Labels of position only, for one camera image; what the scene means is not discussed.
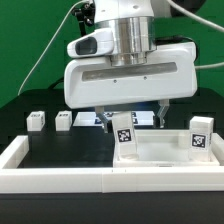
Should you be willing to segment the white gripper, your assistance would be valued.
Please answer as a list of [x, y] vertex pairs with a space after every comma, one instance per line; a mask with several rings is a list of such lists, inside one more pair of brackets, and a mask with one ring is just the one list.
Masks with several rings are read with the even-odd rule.
[[107, 133], [103, 106], [160, 100], [157, 120], [163, 128], [168, 99], [190, 97], [197, 90], [195, 59], [192, 42], [160, 45], [142, 65], [113, 67], [106, 56], [75, 59], [64, 73], [65, 102], [72, 109], [95, 107]]

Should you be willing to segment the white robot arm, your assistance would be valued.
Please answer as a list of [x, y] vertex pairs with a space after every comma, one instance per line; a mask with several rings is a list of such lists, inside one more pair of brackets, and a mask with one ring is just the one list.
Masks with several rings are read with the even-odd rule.
[[196, 15], [206, 0], [89, 0], [90, 34], [70, 42], [72, 61], [64, 73], [64, 96], [72, 108], [93, 107], [103, 128], [115, 125], [103, 114], [107, 105], [158, 101], [162, 120], [174, 98], [197, 90], [192, 42], [156, 39], [156, 18], [188, 16], [221, 32], [224, 28]]

